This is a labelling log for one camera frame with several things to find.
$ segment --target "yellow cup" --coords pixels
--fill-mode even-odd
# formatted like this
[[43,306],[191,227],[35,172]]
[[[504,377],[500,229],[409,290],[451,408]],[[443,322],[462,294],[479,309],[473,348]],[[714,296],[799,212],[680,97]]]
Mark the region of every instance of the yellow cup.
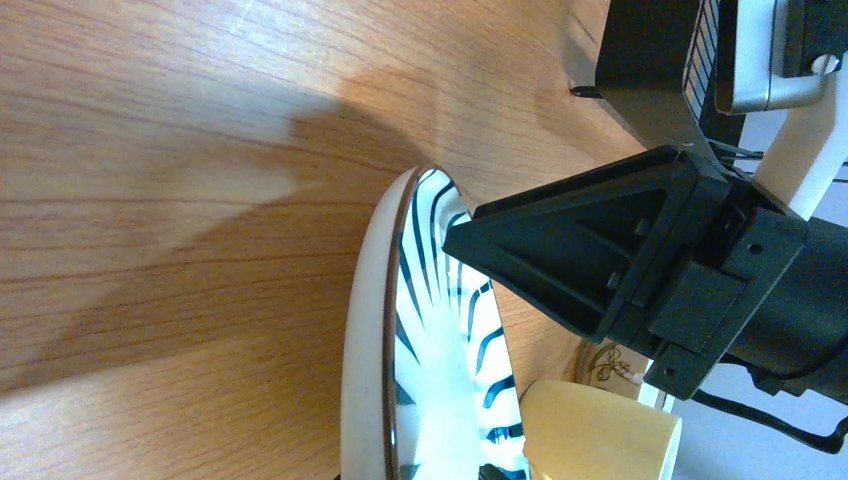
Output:
[[524,454],[551,480],[671,479],[682,422],[610,392],[540,380],[521,399]]

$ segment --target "brown rim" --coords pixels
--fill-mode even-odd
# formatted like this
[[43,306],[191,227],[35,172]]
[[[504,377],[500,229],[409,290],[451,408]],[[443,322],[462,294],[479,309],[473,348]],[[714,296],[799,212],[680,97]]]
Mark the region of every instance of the brown rim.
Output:
[[418,190],[418,180],[427,172],[438,170],[447,174],[435,165],[422,165],[415,169],[409,182],[403,190],[400,199],[395,226],[392,230],[392,244],[389,250],[389,264],[386,272],[386,294],[383,304],[383,445],[386,458],[386,478],[400,479],[400,465],[397,457],[397,449],[392,445],[392,437],[397,425],[395,406],[397,405],[397,392],[395,391],[395,334],[397,333],[397,276],[400,268],[400,249],[397,248],[403,226],[406,224],[406,216],[409,213],[409,204],[412,196]]

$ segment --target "wooden surface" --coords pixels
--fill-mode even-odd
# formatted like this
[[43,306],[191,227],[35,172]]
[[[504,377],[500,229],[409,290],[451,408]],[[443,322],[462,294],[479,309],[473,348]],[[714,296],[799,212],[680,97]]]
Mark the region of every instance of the wooden surface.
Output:
[[[393,178],[472,204],[641,146],[598,0],[0,3],[0,478],[330,479]],[[519,388],[577,344],[498,290]]]

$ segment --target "table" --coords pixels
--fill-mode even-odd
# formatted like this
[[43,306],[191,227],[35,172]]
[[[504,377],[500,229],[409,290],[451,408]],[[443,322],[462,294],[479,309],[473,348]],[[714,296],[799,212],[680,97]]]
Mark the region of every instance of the table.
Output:
[[[0,477],[333,478],[372,209],[636,153],[590,0],[0,6]],[[497,290],[520,391],[578,340]]]

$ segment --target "black foot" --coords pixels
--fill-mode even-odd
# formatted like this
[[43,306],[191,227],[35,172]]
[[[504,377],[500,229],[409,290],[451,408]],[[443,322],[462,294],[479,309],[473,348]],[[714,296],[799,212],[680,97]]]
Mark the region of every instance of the black foot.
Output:
[[580,98],[604,98],[597,88],[586,85],[572,88],[571,94]]

